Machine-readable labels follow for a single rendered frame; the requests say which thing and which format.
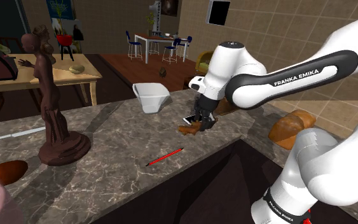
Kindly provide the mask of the wall picture with dark figure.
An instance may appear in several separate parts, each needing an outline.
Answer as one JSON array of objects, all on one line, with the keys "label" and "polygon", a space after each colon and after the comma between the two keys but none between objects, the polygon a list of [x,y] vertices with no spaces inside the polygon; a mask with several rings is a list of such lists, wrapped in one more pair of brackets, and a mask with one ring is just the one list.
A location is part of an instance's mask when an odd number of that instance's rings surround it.
[{"label": "wall picture with dark figure", "polygon": [[79,20],[68,20],[63,18],[51,18],[54,35],[70,35],[72,53],[82,53],[81,42],[84,40],[81,22]]}]

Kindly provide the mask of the brown woman statue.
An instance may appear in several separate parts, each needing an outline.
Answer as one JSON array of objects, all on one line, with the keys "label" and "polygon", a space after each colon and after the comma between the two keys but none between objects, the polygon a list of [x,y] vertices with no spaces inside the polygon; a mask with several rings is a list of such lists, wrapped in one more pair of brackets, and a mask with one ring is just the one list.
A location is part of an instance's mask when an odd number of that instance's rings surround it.
[{"label": "brown woman statue", "polygon": [[38,157],[49,166],[71,164],[88,153],[91,141],[84,134],[68,130],[67,120],[59,107],[60,91],[54,84],[52,62],[41,51],[40,38],[35,34],[24,34],[21,42],[27,53],[34,54],[36,62],[32,64],[20,59],[18,63],[34,69],[42,95],[40,109],[46,127],[46,142],[40,148]]}]

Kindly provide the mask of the blue stool with white legs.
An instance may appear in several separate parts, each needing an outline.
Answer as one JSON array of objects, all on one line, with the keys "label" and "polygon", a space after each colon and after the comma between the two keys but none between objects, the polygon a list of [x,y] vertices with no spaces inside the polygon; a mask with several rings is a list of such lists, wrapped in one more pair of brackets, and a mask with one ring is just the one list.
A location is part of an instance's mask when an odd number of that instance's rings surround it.
[{"label": "blue stool with white legs", "polygon": [[181,43],[181,38],[176,38],[171,46],[166,46],[163,51],[162,61],[166,61],[169,64],[172,62],[177,63],[177,46]]},{"label": "blue stool with white legs", "polygon": [[184,38],[181,40],[181,43],[179,44],[179,46],[181,47],[179,56],[183,58],[183,60],[185,60],[185,58],[188,56],[188,47],[189,44],[192,42],[192,37],[188,36],[187,38]]},{"label": "blue stool with white legs", "polygon": [[141,59],[142,60],[142,48],[141,43],[136,41],[131,41],[130,34],[128,31],[125,31],[127,35],[128,43],[128,58],[132,59]]}]

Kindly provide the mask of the white dining table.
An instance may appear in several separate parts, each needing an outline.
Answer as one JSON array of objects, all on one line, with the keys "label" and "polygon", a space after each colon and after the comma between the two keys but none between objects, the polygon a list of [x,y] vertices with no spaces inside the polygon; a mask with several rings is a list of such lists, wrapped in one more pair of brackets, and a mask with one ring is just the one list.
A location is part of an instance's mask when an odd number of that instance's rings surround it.
[{"label": "white dining table", "polygon": [[174,42],[174,38],[171,37],[167,37],[167,38],[162,38],[159,36],[147,36],[147,34],[143,34],[143,33],[136,33],[134,35],[134,41],[139,42],[139,39],[145,41],[145,63],[148,64],[148,59],[149,59],[149,42],[159,42],[159,43],[173,43]]}]

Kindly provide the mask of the blue wall poster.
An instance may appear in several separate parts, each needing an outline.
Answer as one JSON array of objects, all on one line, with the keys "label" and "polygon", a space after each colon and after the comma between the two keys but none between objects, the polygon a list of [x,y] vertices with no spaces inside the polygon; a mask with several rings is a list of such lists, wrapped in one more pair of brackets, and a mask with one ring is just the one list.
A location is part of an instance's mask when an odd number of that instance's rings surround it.
[{"label": "blue wall poster", "polygon": [[46,0],[51,18],[76,19],[73,0]]}]

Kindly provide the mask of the white knife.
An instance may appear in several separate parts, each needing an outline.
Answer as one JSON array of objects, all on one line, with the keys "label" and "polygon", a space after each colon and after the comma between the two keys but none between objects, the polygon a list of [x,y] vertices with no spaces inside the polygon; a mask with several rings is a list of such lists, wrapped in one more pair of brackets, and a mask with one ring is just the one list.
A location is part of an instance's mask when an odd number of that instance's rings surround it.
[{"label": "white knife", "polygon": [[39,131],[42,131],[42,130],[45,130],[45,127],[39,127],[39,128],[36,128],[36,129],[30,129],[30,130],[25,130],[25,131],[13,133],[13,134],[8,134],[8,135],[0,136],[0,139],[5,139],[5,138],[9,138],[9,137],[24,136],[24,135],[32,134],[32,133],[39,132]]}]

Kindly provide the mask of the white jug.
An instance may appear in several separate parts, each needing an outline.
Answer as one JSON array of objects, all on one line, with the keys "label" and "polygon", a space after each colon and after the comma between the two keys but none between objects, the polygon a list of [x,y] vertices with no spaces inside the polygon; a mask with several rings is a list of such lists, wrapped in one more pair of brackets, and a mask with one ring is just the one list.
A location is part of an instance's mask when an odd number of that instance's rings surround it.
[{"label": "white jug", "polygon": [[145,113],[157,113],[170,97],[170,92],[161,83],[134,83],[132,90]]}]

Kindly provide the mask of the red pen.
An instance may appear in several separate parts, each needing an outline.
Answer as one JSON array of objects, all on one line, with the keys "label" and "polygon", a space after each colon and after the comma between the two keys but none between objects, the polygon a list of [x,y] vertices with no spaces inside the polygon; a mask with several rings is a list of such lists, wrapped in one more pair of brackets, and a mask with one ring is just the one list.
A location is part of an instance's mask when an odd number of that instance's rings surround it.
[{"label": "red pen", "polygon": [[159,162],[159,161],[161,161],[161,160],[163,160],[163,159],[166,159],[166,158],[168,158],[168,157],[170,157],[170,156],[172,156],[172,155],[174,155],[174,154],[176,154],[176,153],[182,151],[183,149],[184,149],[184,148],[178,148],[178,149],[176,149],[176,150],[174,150],[174,151],[171,151],[170,153],[168,153],[168,154],[166,154],[166,155],[163,155],[163,156],[161,156],[161,157],[158,157],[158,158],[156,158],[156,159],[154,159],[154,160],[148,162],[145,166],[147,167],[147,166],[153,165],[153,164],[155,164],[155,163],[157,163],[157,162]]}]

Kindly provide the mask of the small brown pastry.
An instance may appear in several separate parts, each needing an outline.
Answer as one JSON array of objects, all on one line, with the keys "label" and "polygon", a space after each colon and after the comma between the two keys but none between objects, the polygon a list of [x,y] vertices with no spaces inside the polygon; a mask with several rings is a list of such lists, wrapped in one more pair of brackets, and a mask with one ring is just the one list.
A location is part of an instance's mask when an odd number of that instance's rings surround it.
[{"label": "small brown pastry", "polygon": [[183,135],[186,134],[193,134],[195,135],[202,126],[202,123],[199,121],[192,122],[191,125],[180,125],[178,126],[178,131],[181,132]]}]

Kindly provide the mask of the white number sculpture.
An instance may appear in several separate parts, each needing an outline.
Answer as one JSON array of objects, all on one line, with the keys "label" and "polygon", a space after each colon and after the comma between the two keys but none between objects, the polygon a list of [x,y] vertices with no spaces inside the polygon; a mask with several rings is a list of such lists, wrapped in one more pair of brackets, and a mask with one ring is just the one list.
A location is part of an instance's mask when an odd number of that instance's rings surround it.
[{"label": "white number sculpture", "polygon": [[160,31],[160,19],[162,2],[160,0],[155,1],[154,4],[149,6],[149,10],[149,33],[153,36],[161,36],[162,33]]}]

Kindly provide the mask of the black wall panel white frame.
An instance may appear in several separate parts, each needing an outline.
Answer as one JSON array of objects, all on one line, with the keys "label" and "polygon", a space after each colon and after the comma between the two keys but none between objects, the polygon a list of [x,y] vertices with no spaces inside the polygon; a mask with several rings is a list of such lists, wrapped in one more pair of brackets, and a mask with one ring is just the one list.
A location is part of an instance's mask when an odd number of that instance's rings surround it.
[{"label": "black wall panel white frame", "polygon": [[230,0],[210,0],[205,20],[206,23],[224,26],[230,3]]}]

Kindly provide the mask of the light wooden table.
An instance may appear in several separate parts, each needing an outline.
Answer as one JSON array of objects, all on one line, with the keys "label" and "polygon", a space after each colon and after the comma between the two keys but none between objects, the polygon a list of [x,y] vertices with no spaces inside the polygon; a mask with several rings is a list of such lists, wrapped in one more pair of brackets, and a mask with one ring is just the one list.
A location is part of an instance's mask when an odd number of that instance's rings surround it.
[{"label": "light wooden table", "polygon": [[[33,54],[9,54],[0,51],[0,110],[4,104],[4,92],[28,90],[36,105],[40,108],[41,100],[37,99],[34,90],[39,88],[39,81],[31,67],[20,65],[20,61],[35,63]],[[102,75],[83,54],[76,54],[73,59],[58,60],[52,65],[53,80],[57,86],[79,85],[84,100],[88,100],[84,84],[90,85],[90,97],[93,105],[97,104],[96,82]]]}]

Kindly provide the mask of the red seat on black legs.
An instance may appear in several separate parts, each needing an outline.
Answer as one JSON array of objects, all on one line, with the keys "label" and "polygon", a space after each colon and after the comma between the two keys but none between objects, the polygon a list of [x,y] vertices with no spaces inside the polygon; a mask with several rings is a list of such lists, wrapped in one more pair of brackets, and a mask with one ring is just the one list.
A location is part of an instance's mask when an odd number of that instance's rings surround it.
[{"label": "red seat on black legs", "polygon": [[64,34],[64,35],[57,35],[57,41],[60,44],[60,54],[61,54],[61,59],[64,58],[64,48],[67,48],[67,51],[69,52],[70,58],[72,61],[74,61],[74,58],[72,56],[72,51],[71,51],[71,44],[72,44],[72,36]]}]

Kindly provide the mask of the reddish brown bread roll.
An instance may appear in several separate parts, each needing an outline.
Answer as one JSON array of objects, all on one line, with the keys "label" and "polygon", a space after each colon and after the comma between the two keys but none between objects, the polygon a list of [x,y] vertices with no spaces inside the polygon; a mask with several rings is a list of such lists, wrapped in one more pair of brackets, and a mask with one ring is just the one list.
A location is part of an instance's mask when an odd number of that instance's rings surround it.
[{"label": "reddish brown bread roll", "polygon": [[6,186],[17,182],[28,170],[28,164],[23,160],[13,160],[0,164],[0,185]]}]

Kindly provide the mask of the dark brown bread loaf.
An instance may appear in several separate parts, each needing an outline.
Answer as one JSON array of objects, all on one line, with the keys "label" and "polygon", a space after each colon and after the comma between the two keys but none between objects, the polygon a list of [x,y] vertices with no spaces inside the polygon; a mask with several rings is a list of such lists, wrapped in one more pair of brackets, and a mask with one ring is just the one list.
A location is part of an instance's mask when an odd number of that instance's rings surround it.
[{"label": "dark brown bread loaf", "polygon": [[219,101],[217,108],[214,110],[215,115],[224,116],[229,113],[238,110],[238,107],[232,103],[230,103],[227,98],[223,98]]}]

